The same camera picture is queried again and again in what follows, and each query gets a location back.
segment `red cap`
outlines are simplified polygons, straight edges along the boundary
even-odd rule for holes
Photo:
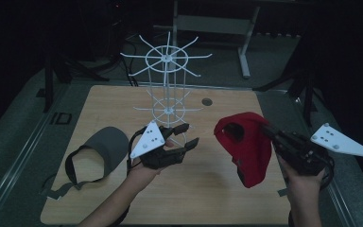
[[[261,132],[268,121],[257,113],[246,112],[224,117],[214,129],[217,141],[232,155],[244,186],[253,187],[265,179],[271,141]]]

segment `gray floor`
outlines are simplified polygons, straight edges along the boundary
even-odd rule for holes
[[[137,46],[137,54],[144,55],[147,47],[138,39],[130,38]],[[161,44],[159,37],[155,42]],[[197,43],[187,50],[190,56],[213,56],[206,60],[193,60],[188,69],[201,74],[201,78],[188,78],[195,86],[232,87],[250,89],[278,78],[298,39],[267,36],[252,38],[248,51],[251,78],[243,79],[237,52],[233,46]],[[127,45],[125,52],[132,54]],[[133,71],[144,67],[136,60]],[[66,150],[77,123],[84,100],[94,84],[128,85],[122,65],[102,72],[110,82],[96,82],[82,75],[75,76],[71,84],[55,84],[56,101],[49,113],[43,113],[43,98],[36,97],[43,87],[43,71],[33,77],[15,98],[0,121],[0,226],[45,226],[40,222],[45,198],[39,194],[45,179],[54,174]],[[138,77],[144,84],[147,78]],[[300,102],[284,94],[290,82],[272,91],[259,93],[258,98],[265,117],[275,126],[287,131],[309,135],[322,123],[329,122],[338,129],[332,115],[314,99],[317,108],[312,112],[314,128],[303,122]],[[69,125],[51,124],[54,113],[72,114]],[[26,157],[23,167],[12,169],[19,177],[6,175],[18,157]],[[335,155],[336,177],[328,189],[322,191],[320,212],[324,226],[363,226],[363,176],[353,157]]]

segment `white triangular bracket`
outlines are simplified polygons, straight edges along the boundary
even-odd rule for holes
[[[311,141],[333,152],[363,157],[363,146],[335,130],[328,123],[323,124],[312,136]]]
[[[146,130],[131,152],[130,158],[137,158],[163,145],[164,137],[162,136],[158,125],[153,120],[147,125]]]

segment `light wood tabletop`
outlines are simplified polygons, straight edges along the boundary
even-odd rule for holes
[[[154,88],[154,94],[161,94],[162,90]],[[131,138],[154,118],[152,111],[135,109],[151,108],[148,92],[147,87],[92,87],[52,189],[69,182],[64,160],[95,132],[113,126]],[[217,121],[225,116],[243,112],[262,114],[256,94],[198,88],[188,92],[182,119],[190,124],[187,139],[199,137],[199,144],[186,153],[182,164],[163,170],[137,196],[123,224],[287,224],[290,208],[287,197],[278,194],[285,188],[285,182],[274,152],[264,181],[246,188],[237,176],[232,156],[214,136]],[[204,98],[211,99],[212,105],[203,105]],[[73,160],[79,181],[102,177],[103,162],[96,153],[86,150]],[[45,224],[79,223],[125,176],[126,158],[104,181],[87,183],[79,191],[71,188],[58,201],[47,199],[41,221]]]

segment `dark background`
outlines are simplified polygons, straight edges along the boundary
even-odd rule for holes
[[[76,60],[116,56],[122,45],[119,30],[132,27],[149,37],[152,24],[171,25],[169,2],[0,1],[0,117],[29,78],[43,69],[47,50]],[[194,14],[197,7],[190,7],[181,9]],[[207,10],[209,15],[231,13],[216,4]],[[244,11],[233,15],[244,16]],[[117,22],[121,26],[111,34],[111,46],[99,45],[107,37],[103,30]],[[310,10],[301,4],[264,4],[255,32],[302,35],[289,69],[310,65],[342,132],[363,144],[363,1],[319,1]],[[363,158],[357,161],[363,169]]]

